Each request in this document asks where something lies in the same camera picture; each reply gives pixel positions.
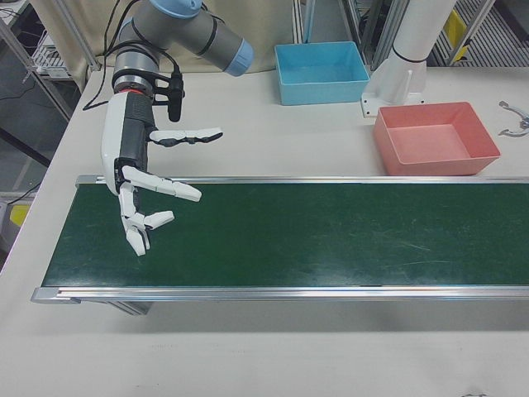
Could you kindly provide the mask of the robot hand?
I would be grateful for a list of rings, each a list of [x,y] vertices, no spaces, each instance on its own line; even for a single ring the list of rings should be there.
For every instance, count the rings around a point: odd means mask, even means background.
[[[126,239],[138,256],[150,249],[148,231],[174,220],[171,211],[148,216],[140,213],[139,188],[194,202],[202,197],[202,193],[190,185],[150,174],[147,171],[148,144],[171,147],[180,143],[209,143],[221,136],[219,127],[160,130],[155,125],[151,101],[144,94],[129,90],[112,96],[102,134],[103,174],[107,187],[119,199]]]

